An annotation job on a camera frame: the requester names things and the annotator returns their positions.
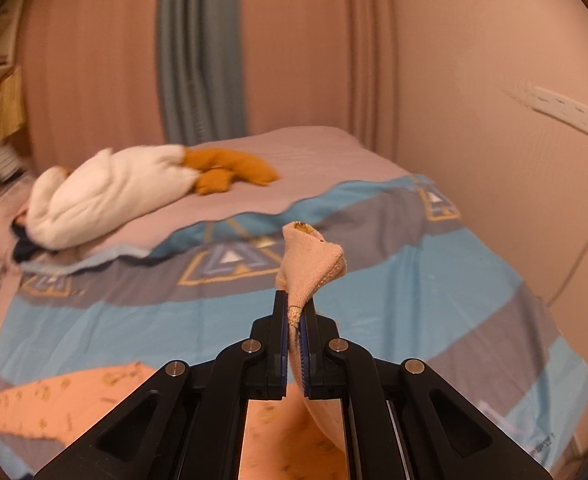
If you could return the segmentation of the pink cartoon print baby garment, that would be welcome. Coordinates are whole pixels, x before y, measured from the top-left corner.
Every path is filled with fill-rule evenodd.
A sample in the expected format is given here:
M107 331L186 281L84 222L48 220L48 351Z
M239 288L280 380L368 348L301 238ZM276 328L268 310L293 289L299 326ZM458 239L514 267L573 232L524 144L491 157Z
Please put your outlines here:
M285 253L275 287L287 293L287 326L297 336L303 305L343 276L343 248L305 222L282 230ZM0 392L0 434L70 445L154 373L142 362L90 368ZM345 441L336 401L308 401L301 383L282 402L248 410L239 475L243 479L343 479Z

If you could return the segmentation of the blue grey patterned duvet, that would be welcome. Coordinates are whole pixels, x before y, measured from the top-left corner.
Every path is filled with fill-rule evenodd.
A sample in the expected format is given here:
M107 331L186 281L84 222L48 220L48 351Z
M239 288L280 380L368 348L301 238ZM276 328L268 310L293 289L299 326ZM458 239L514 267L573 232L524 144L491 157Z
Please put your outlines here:
M78 370L198 364L272 307L282 230L311 223L343 247L320 313L373 356L428 362L544 467L570 443L588 367L523 279L423 177L350 181L276 214L148 218L152 247L28 262L0 328L0 395Z

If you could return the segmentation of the grey blue curtain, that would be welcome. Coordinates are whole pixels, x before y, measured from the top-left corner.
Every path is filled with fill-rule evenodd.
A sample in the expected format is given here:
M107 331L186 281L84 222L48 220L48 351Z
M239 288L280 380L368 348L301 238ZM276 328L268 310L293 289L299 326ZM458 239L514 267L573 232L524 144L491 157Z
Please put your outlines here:
M246 136L241 0L158 0L157 81L165 139Z

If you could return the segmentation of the dark navy clothing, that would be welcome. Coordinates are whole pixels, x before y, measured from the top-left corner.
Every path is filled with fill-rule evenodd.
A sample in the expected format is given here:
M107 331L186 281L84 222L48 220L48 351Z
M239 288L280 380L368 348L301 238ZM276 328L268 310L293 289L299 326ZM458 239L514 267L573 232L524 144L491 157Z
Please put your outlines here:
M30 261L32 258L42 254L55 254L54 250L36 244L27 233L27 213L21 211L17 214L10 226L16 243L13 249L13 260L16 263Z

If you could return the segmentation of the yellow fringed lampshade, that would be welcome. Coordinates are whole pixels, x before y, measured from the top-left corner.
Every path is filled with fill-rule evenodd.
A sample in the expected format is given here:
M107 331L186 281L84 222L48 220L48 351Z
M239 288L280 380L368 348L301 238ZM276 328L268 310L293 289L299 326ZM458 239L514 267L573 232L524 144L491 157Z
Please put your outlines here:
M0 141L20 131L25 124L21 69L15 67L0 82Z

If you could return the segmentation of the orange plush toy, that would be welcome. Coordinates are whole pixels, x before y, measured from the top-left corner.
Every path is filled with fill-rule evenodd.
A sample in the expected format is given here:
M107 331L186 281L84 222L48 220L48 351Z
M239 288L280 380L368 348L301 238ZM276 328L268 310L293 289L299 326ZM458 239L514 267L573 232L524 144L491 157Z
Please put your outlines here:
M199 172L194 185L199 195L228 192L236 181L268 186L280 179L269 162L256 155L227 148L186 148L183 165Z

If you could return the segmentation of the white fluffy blanket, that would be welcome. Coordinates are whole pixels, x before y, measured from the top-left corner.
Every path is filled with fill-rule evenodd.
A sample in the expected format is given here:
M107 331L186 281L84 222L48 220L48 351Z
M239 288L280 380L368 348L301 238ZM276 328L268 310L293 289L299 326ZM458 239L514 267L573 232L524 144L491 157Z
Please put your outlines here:
M26 231L58 252L111 233L189 194L199 172L182 145L134 146L97 152L76 170L48 168L33 183Z

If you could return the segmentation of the white wall power strip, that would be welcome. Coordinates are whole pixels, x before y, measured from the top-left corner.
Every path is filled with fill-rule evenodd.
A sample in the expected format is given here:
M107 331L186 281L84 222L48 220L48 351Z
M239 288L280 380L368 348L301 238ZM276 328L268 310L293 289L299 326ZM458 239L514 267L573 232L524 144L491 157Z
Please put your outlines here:
M533 84L507 91L510 98L535 113L547 116L588 136L588 105Z

